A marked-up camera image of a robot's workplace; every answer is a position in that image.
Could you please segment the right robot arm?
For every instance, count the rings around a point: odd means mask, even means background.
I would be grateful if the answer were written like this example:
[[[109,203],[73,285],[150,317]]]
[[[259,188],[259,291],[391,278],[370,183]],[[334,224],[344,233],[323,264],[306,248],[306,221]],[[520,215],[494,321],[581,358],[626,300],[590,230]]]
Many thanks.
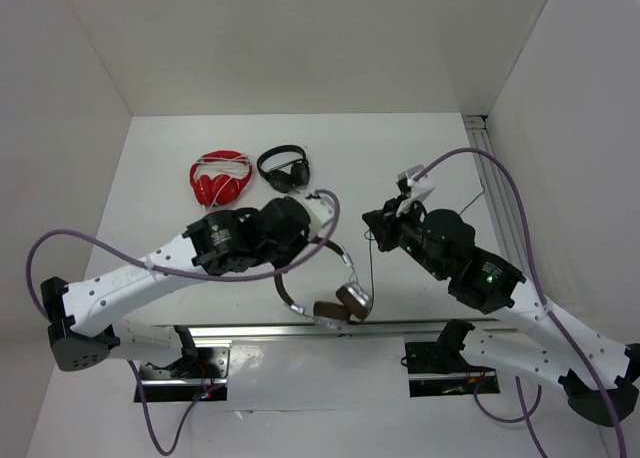
[[[579,416],[610,427],[635,409],[639,347],[615,342],[554,304],[542,301],[532,280],[500,256],[475,244],[475,230],[452,210],[423,205],[397,214],[394,200],[363,214],[382,252],[407,253],[458,302],[527,335],[536,347],[504,341],[451,320],[436,357],[448,370],[465,363],[529,379],[564,395]]]

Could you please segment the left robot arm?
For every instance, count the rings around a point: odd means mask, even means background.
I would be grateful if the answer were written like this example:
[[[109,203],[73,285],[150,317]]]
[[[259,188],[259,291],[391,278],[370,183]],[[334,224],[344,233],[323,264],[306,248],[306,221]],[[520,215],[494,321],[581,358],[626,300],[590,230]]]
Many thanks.
[[[189,375],[198,352],[187,327],[144,325],[128,315],[198,281],[244,283],[282,275],[309,260],[305,248],[334,216],[333,206],[319,196],[215,211],[141,258],[89,237],[124,266],[81,282],[52,277],[29,289],[42,298],[57,367],[76,372],[115,358]]]

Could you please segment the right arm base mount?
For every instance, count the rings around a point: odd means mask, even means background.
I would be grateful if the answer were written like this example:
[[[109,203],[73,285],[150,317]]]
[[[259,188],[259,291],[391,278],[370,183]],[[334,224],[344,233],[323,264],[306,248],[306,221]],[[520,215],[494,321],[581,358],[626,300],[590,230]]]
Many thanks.
[[[499,394],[496,372],[448,356],[435,341],[406,342],[400,359],[408,373],[411,398]]]

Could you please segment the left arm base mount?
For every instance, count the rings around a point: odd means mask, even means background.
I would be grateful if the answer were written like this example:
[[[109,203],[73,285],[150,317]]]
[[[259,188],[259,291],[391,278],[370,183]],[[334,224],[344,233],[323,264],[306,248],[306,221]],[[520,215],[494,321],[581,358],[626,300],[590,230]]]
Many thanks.
[[[149,403],[223,402],[228,395],[231,342],[212,341],[198,346],[198,359],[173,377],[168,371],[140,364],[138,372]]]

